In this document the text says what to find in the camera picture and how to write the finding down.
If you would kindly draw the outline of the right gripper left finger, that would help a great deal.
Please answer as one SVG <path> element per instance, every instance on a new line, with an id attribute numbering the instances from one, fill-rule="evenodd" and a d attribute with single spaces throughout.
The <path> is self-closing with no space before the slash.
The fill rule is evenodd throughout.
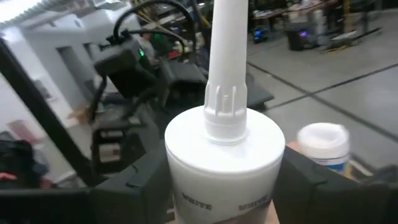
<path id="1" fill-rule="evenodd" d="M 0 224 L 164 224 L 171 198 L 165 143 L 95 187 L 0 191 Z"/>

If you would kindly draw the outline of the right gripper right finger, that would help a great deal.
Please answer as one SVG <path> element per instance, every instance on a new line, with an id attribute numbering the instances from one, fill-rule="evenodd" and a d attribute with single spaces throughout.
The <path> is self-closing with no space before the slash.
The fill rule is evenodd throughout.
<path id="1" fill-rule="evenodd" d="M 289 147 L 272 198 L 280 224 L 398 224 L 398 183 L 357 182 Z"/>

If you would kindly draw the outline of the orange sealant tube with nozzle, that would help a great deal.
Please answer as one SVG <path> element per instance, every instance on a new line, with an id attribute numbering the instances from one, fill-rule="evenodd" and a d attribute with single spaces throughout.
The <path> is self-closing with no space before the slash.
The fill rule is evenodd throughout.
<path id="1" fill-rule="evenodd" d="M 165 130 L 177 224 L 266 222 L 285 137 L 247 106 L 248 6 L 214 0 L 204 104 Z"/>

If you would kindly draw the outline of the Lysol wipes canister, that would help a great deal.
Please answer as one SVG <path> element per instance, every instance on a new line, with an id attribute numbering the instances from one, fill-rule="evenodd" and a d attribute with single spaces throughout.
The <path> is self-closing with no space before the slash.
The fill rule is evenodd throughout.
<path id="1" fill-rule="evenodd" d="M 312 123 L 297 133 L 302 154 L 321 166 L 346 175 L 349 171 L 350 137 L 341 124 Z"/>

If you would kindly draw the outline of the black desk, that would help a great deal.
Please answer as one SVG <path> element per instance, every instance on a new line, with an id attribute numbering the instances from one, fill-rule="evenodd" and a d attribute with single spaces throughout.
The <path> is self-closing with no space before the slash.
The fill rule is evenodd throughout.
<path id="1" fill-rule="evenodd" d="M 159 78 L 159 100 L 164 108 L 187 110 L 204 104 L 207 78 L 194 63 L 161 59 Z M 256 83 L 250 73 L 246 74 L 246 86 L 247 106 L 250 109 L 265 110 L 265 102 L 274 99 L 269 91 Z"/>

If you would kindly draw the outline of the black computer tower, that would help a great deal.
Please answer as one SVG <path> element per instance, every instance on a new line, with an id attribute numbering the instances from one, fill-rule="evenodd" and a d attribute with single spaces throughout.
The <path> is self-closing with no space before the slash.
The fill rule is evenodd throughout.
<path id="1" fill-rule="evenodd" d="M 316 46 L 310 38 L 307 29 L 289 27 L 285 33 L 287 35 L 288 47 L 291 51 L 303 51 L 313 49 Z"/>
<path id="2" fill-rule="evenodd" d="M 265 27 L 255 27 L 252 30 L 252 40 L 255 44 L 261 43 L 269 38 L 269 30 Z"/>

